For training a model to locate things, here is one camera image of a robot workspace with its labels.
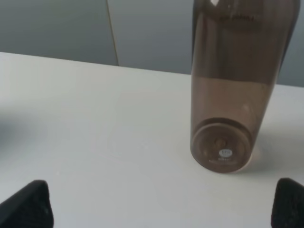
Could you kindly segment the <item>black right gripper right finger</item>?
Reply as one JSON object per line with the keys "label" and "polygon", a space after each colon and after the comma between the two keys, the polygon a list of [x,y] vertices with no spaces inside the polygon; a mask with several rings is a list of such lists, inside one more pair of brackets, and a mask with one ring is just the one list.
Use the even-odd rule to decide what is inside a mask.
{"label": "black right gripper right finger", "polygon": [[304,226],[304,186],[291,178],[281,178],[276,186],[271,214],[273,228]]}

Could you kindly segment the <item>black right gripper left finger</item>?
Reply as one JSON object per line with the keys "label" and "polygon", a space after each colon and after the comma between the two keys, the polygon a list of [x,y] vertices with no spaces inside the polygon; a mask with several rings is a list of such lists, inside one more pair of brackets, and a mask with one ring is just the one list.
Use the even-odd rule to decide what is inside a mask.
{"label": "black right gripper left finger", "polygon": [[2,228],[52,228],[48,183],[34,180],[0,204]]}

